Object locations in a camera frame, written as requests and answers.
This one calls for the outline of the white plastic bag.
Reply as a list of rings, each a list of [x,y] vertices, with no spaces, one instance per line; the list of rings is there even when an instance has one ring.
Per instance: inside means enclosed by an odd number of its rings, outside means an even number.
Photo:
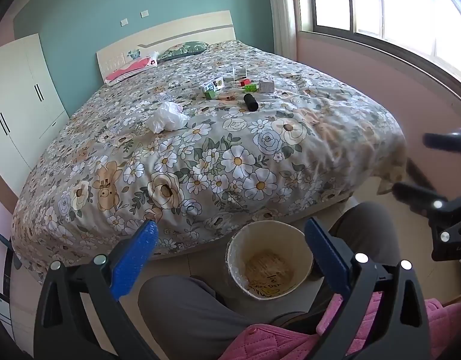
[[[176,102],[165,101],[146,121],[147,127],[155,134],[163,131],[177,131],[187,125],[190,117],[183,113],[183,108]]]

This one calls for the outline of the black cylindrical roll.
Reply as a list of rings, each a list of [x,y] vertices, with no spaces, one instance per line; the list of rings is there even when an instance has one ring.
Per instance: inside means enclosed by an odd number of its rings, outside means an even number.
[[[258,102],[252,94],[250,93],[244,94],[243,101],[249,111],[254,112],[258,110],[259,108]]]

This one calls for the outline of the small green block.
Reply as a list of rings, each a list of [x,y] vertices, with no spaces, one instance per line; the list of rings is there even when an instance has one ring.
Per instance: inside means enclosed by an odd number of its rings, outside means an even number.
[[[217,97],[217,94],[215,93],[214,90],[208,90],[204,92],[204,96],[208,100],[213,100]]]

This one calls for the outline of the small white medicine box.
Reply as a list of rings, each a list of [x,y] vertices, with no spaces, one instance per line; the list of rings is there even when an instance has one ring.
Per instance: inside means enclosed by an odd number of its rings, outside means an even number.
[[[262,78],[258,82],[258,91],[261,93],[272,94],[275,91],[275,83],[270,78]]]

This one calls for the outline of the green toy brick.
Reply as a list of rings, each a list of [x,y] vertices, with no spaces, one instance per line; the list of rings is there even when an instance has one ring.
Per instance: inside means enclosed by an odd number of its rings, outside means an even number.
[[[257,84],[248,84],[243,86],[245,92],[258,92],[258,85]]]

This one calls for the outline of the blue white milk carton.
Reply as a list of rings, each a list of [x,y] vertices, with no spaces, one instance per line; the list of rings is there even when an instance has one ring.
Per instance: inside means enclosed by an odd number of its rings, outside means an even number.
[[[218,92],[225,88],[225,80],[223,76],[214,77],[211,80],[207,80],[200,86],[201,91],[205,94],[206,92],[213,91]]]

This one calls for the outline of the red block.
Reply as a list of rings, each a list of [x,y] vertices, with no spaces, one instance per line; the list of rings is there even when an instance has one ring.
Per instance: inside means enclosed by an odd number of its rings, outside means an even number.
[[[249,78],[244,78],[243,80],[240,80],[240,85],[241,86],[247,86],[250,85],[252,81]]]

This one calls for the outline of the white paper trash bin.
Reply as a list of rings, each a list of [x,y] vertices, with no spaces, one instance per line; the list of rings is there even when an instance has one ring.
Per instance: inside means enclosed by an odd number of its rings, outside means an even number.
[[[263,220],[245,225],[226,247],[230,278],[257,301],[284,297],[308,277],[314,256],[304,233],[290,224]]]

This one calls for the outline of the floral bed quilt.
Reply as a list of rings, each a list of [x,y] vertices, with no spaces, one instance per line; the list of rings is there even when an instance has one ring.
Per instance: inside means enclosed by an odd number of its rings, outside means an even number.
[[[274,93],[245,92],[235,67],[251,84],[273,80]],[[200,86],[220,76],[225,88],[206,99]],[[165,101],[190,119],[155,134],[146,121]],[[219,42],[96,91],[29,173],[12,245],[43,281],[52,262],[107,254],[150,219],[159,229],[153,256],[171,257],[253,221],[294,221],[371,176],[385,194],[406,160],[404,134],[378,102],[305,64]]]

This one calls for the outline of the cream wardrobe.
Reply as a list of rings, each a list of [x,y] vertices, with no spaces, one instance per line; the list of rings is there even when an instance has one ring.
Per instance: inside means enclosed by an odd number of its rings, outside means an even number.
[[[1,46],[0,176],[14,194],[67,121],[39,35]]]

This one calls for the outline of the pink white pillow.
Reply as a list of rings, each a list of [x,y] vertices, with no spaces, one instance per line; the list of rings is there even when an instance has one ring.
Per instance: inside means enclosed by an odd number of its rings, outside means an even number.
[[[104,83],[107,86],[114,86],[122,80],[146,71],[149,68],[156,67],[159,54],[158,51],[145,54],[141,49],[130,50],[127,53],[127,56],[130,57],[130,61],[108,74],[104,79]]]

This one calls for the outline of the green floral pillow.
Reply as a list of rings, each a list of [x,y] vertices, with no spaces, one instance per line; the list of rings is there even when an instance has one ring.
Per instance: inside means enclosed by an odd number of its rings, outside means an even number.
[[[206,51],[209,44],[204,41],[186,41],[174,45],[159,55],[159,62],[166,62],[173,59],[180,59],[187,55],[198,55]]]

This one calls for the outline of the white curtain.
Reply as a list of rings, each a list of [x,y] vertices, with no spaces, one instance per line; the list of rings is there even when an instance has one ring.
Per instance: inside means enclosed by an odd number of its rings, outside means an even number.
[[[270,0],[274,53],[297,60],[297,33],[299,30],[298,0]]]

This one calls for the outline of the cream wooden headboard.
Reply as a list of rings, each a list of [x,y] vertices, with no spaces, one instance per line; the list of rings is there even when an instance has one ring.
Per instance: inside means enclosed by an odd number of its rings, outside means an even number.
[[[96,52],[99,71],[104,80],[110,73],[132,60],[133,56],[153,51],[162,53],[179,43],[203,41],[208,44],[235,40],[231,12],[220,10],[146,28],[124,37]]]

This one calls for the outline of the window with frame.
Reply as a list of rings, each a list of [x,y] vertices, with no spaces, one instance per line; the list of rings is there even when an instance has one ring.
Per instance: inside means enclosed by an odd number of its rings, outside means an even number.
[[[461,0],[300,0],[300,25],[382,51],[461,97]]]

